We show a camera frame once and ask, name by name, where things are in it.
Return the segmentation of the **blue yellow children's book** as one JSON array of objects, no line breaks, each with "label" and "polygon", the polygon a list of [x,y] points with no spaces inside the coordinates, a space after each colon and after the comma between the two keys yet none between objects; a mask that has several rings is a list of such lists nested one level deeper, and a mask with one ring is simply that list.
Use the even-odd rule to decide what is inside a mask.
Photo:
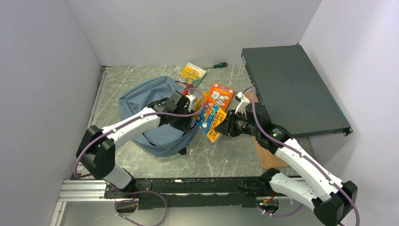
[{"label": "blue yellow children's book", "polygon": [[194,107],[194,111],[196,112],[200,109],[203,102],[205,103],[201,112],[195,116],[195,120],[206,137],[213,143],[221,135],[215,129],[225,120],[227,114],[207,92],[203,92],[203,96],[204,100],[199,97]]}]

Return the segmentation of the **orange children's book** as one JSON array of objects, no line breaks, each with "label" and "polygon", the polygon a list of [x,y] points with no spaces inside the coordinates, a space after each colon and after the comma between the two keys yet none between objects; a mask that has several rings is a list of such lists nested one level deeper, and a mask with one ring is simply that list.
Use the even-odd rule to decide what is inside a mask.
[{"label": "orange children's book", "polygon": [[235,90],[214,82],[208,93],[216,101],[219,107],[226,112],[230,101],[234,96]]}]

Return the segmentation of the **blue grey backpack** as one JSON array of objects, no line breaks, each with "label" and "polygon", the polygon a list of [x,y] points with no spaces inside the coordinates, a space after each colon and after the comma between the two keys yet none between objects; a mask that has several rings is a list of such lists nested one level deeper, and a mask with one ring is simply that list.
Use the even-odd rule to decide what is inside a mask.
[{"label": "blue grey backpack", "polygon": [[[125,120],[140,112],[148,104],[169,98],[175,91],[184,89],[168,76],[161,76],[141,83],[128,90],[119,98],[120,120]],[[191,123],[191,130],[184,133],[170,125],[162,125],[135,138],[144,150],[158,157],[167,157],[185,149],[194,139],[198,128]]]}]

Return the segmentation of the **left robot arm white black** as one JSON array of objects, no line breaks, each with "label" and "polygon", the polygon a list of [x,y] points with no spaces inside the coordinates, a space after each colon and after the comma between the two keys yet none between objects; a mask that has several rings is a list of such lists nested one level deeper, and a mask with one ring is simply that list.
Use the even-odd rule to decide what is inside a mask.
[{"label": "left robot arm white black", "polygon": [[128,198],[137,191],[136,179],[116,163],[116,151],[133,138],[162,125],[188,132],[196,112],[197,98],[188,91],[153,101],[137,114],[111,126],[87,128],[76,152],[74,176],[82,164],[95,179],[103,179]]}]

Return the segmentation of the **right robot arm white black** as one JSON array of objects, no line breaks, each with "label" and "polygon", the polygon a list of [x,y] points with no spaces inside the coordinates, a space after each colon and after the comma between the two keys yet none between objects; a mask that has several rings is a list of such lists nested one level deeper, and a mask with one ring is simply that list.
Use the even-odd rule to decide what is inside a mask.
[{"label": "right robot arm white black", "polygon": [[276,192],[293,198],[311,209],[326,226],[341,225],[353,210],[359,225],[359,211],[355,206],[358,187],[350,180],[342,181],[317,163],[282,126],[271,122],[265,110],[257,113],[258,105],[252,103],[243,110],[229,110],[215,130],[229,137],[253,136],[262,148],[282,159],[305,180],[301,183],[270,168],[259,177],[261,193]]}]

